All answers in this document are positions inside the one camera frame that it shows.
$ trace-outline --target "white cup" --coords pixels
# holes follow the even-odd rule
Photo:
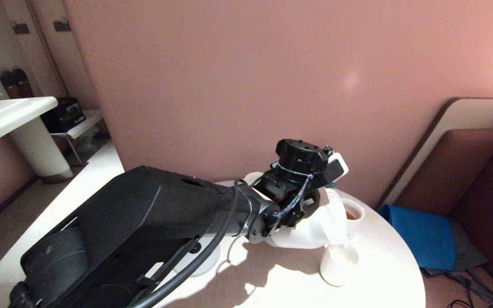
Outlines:
[[[330,285],[341,287],[355,275],[355,265],[359,262],[359,254],[349,245],[329,245],[321,260],[321,276]]]
[[[246,175],[245,182],[248,185],[252,185],[252,183],[254,183],[254,181],[258,180],[262,175],[264,175],[262,172],[251,172],[251,173]]]
[[[366,211],[359,203],[351,199],[342,198],[342,203],[346,210],[347,237],[351,239],[362,223]]]

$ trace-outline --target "cup of tea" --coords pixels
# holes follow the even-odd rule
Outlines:
[[[366,211],[359,203],[351,199],[342,198],[342,203],[346,210],[347,237],[351,239],[362,223]]]

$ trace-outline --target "black box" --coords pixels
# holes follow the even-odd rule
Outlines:
[[[49,133],[66,133],[70,128],[85,120],[81,106],[76,98],[57,98],[57,101],[57,107],[41,115],[41,119]]]

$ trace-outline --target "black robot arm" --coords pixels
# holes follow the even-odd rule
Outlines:
[[[297,223],[310,212],[304,197],[344,171],[329,163],[328,147],[285,139],[277,152],[279,162],[253,187],[242,180],[223,187],[147,166],[115,177],[22,256],[26,279],[13,290],[10,307],[148,308],[184,282],[223,236],[258,243]],[[214,238],[160,285],[202,236]],[[163,265],[146,277],[155,263]]]

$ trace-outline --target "black cable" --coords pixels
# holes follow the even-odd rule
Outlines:
[[[231,225],[231,221],[233,220],[233,214],[237,210],[237,204],[239,203],[239,181],[244,182],[243,180],[235,180],[233,183],[233,203],[231,205],[231,209],[227,214],[227,217],[223,221],[221,227],[218,229],[218,232],[215,234],[214,238],[211,242],[205,247],[205,249],[199,253],[199,255],[191,261],[182,271],[176,274],[172,279],[170,279],[167,283],[163,284],[159,289],[155,290],[152,294],[145,296],[145,298],[139,300],[134,306],[131,308],[152,308],[155,304],[164,299],[167,295],[169,295],[172,291],[178,288],[186,279],[190,277],[196,269],[198,269],[204,261],[211,255],[211,253],[216,249],[218,244],[221,242],[223,237],[225,236],[227,229]]]
[[[276,213],[276,216],[279,218],[279,220],[282,217],[284,217],[286,214],[288,214],[288,212],[290,212],[290,210],[292,210],[298,204],[298,202],[302,199],[303,193],[306,190],[307,184],[309,183],[309,180],[311,180],[311,179],[313,179],[313,174],[309,174],[307,176],[306,181],[303,182],[302,188],[300,189],[300,191],[298,192],[296,197],[294,197],[294,199],[292,199],[292,201],[290,201],[290,203],[284,209],[282,209],[279,213]]]
[[[446,277],[456,281],[456,282],[459,282],[455,277],[453,277],[452,275],[450,275],[448,273],[445,273],[444,275]],[[456,300],[453,300],[452,302],[450,302],[450,304],[448,304],[446,306],[446,308],[454,308],[455,304],[462,304],[467,308],[475,308],[475,304],[473,303],[473,298],[471,297],[471,289],[468,286],[465,286],[465,289],[467,291],[467,299],[469,300],[469,302],[464,302],[463,300],[456,299]]]

